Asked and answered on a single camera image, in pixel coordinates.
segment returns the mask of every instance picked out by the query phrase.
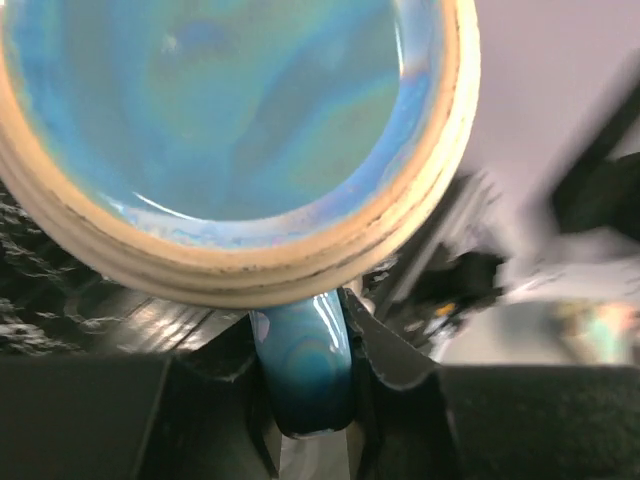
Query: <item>mug handle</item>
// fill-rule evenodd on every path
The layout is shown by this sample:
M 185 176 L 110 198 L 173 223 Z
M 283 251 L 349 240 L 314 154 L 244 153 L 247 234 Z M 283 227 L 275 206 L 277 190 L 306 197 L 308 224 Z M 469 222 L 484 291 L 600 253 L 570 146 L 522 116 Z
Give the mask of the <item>mug handle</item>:
M 354 402 L 351 349 L 338 293 L 249 315 L 282 433 L 300 438 L 345 428 Z

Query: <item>ceramic mug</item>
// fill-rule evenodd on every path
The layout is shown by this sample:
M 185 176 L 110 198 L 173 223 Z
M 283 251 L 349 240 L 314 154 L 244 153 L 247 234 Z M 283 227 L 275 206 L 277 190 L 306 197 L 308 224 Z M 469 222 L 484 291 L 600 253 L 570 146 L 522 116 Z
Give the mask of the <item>ceramic mug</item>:
M 458 166 L 473 0 L 4 0 L 0 22 L 16 199 L 124 285 L 253 309 L 283 429 L 345 426 L 333 289 L 398 248 Z

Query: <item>blue glaze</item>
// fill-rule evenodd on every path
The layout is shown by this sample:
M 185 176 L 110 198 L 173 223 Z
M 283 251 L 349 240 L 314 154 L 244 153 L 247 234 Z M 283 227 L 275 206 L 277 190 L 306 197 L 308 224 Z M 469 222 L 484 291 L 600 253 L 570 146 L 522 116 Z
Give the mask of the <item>blue glaze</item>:
M 353 414 L 351 351 L 338 294 L 250 315 L 280 428 L 306 436 L 346 427 Z
M 443 54 L 437 0 L 291 1 L 5 0 L 2 53 L 93 201 L 183 245 L 270 247 L 388 185 Z

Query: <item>mug rim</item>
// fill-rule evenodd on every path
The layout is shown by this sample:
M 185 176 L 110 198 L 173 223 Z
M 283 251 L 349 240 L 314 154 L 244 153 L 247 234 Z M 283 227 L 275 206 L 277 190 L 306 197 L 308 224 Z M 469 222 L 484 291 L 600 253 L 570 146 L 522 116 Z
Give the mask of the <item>mug rim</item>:
M 311 237 L 269 248 L 223 250 L 172 243 L 117 219 L 73 185 L 40 146 L 11 88 L 4 56 L 0 100 L 9 114 L 0 116 L 0 177 L 63 248 L 131 288 L 227 308 L 290 303 L 330 290 L 407 240 L 437 204 L 462 157 L 479 90 L 477 19 L 473 0 L 441 0 L 440 5 L 441 77 L 411 158 L 374 200 Z

